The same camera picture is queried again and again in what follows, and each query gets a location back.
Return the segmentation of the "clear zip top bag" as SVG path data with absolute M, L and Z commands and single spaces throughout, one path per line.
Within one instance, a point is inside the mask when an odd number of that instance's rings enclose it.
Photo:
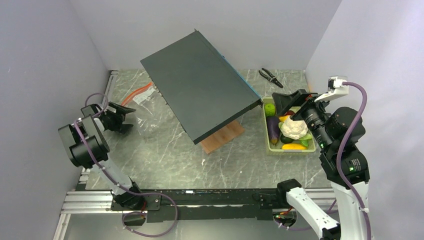
M 153 82 L 134 90 L 121 105 L 135 109 L 133 122 L 140 135 L 153 134 L 174 118 L 172 110 Z

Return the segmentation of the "light green plastic basket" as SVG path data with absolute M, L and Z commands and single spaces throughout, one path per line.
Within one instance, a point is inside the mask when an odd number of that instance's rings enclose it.
M 271 96 L 265 96 L 261 100 L 264 107 L 265 104 L 274 104 L 274 100 Z M 293 106 L 289 110 L 294 111 L 296 113 L 300 108 L 300 106 Z M 272 144 L 268 136 L 268 128 L 264 108 L 262 108 L 261 115 L 263 122 L 262 126 L 264 128 L 265 150 L 267 155 L 308 155 L 316 152 L 317 143 L 314 138 L 308 140 L 307 149 L 282 149 L 283 143 L 280 140 L 278 140 L 277 145 Z

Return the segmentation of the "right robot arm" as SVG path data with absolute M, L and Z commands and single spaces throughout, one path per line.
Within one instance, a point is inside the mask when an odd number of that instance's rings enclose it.
M 317 94 L 299 89 L 291 94 L 273 93 L 278 111 L 296 107 L 295 120 L 304 121 L 321 151 L 319 160 L 329 180 L 338 207 L 339 220 L 324 212 L 295 179 L 278 183 L 275 200 L 282 207 L 293 207 L 320 240 L 370 240 L 373 238 L 369 217 L 370 172 L 366 157 L 356 143 L 365 134 L 362 114 L 368 96 L 360 90 L 358 110 L 340 107 L 334 113 L 325 108 L 336 93 Z

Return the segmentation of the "red apple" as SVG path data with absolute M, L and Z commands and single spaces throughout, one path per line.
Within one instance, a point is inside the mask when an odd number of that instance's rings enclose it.
M 294 111 L 289 110 L 289 111 L 287 111 L 284 115 L 285 115 L 285 116 L 293 116 L 294 114 L 295 114 L 295 112 L 294 112 Z

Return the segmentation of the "green lime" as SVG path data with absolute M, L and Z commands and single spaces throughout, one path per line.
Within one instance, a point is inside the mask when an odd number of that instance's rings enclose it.
M 271 117 L 276 115 L 276 107 L 273 103 L 265 103 L 263 105 L 263 110 L 266 117 Z

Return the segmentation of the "yellow pepper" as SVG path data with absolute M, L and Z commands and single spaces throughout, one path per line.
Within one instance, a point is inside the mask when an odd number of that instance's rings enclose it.
M 280 122 L 285 122 L 290 117 L 291 117 L 291 115 L 284 115 L 284 116 L 280 116 L 278 119 L 279 119 Z

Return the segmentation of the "purple eggplant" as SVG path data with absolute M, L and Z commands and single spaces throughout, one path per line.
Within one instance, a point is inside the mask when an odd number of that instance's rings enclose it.
M 265 120 L 266 120 L 268 140 L 270 141 L 271 144 L 276 146 L 280 140 L 280 128 L 279 128 L 280 120 L 277 116 L 266 116 Z

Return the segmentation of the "black pliers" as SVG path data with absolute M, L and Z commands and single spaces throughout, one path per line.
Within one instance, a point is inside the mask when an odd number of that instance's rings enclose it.
M 277 77 L 273 73 L 271 73 L 270 70 L 266 68 L 261 68 L 260 70 L 258 70 L 258 73 L 268 82 L 273 83 L 281 89 L 284 88 L 283 84 L 277 79 Z

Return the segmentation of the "white cauliflower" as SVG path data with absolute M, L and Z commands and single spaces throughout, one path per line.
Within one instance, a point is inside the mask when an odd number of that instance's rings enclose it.
M 292 120 L 291 118 L 280 122 L 278 126 L 283 136 L 293 140 L 301 139 L 309 131 L 303 120 Z

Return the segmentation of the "dark green cucumber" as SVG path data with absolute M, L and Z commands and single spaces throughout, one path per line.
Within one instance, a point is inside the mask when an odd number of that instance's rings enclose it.
M 292 139 L 292 138 L 290 138 L 290 137 L 286 137 L 286 136 L 284 136 L 283 134 L 281 134 L 281 135 L 280 135 L 280 141 L 281 141 L 283 144 L 291 144 L 291 143 L 294 141 L 294 139 Z

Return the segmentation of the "yellow corn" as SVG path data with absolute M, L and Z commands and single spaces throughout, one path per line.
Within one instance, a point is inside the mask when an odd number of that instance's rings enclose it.
M 299 150 L 299 151 L 301 151 L 301 150 L 307 150 L 308 147 L 304 146 L 300 143 L 286 143 L 286 144 L 282 145 L 281 149 L 282 150 Z

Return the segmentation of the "wooden base board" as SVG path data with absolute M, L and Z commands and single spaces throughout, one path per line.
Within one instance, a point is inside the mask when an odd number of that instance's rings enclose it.
M 242 125 L 237 120 L 234 120 L 202 140 L 200 145 L 205 153 L 209 155 L 244 132 L 245 129 Z

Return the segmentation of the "dark grey network switch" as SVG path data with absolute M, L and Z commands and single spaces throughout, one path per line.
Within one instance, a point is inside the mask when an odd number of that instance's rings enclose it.
M 198 30 L 140 63 L 195 145 L 262 103 Z

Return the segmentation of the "aluminium frame profile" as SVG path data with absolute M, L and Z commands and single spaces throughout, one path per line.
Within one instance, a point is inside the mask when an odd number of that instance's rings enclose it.
M 111 214 L 113 197 L 107 190 L 86 190 L 91 170 L 83 168 L 75 189 L 68 191 L 62 204 L 54 240 L 64 240 L 73 215 Z

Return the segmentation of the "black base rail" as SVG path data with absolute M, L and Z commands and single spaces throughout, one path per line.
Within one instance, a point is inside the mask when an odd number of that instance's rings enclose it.
M 148 223 L 178 220 L 256 219 L 271 221 L 290 205 L 275 188 L 154 189 L 145 196 Z

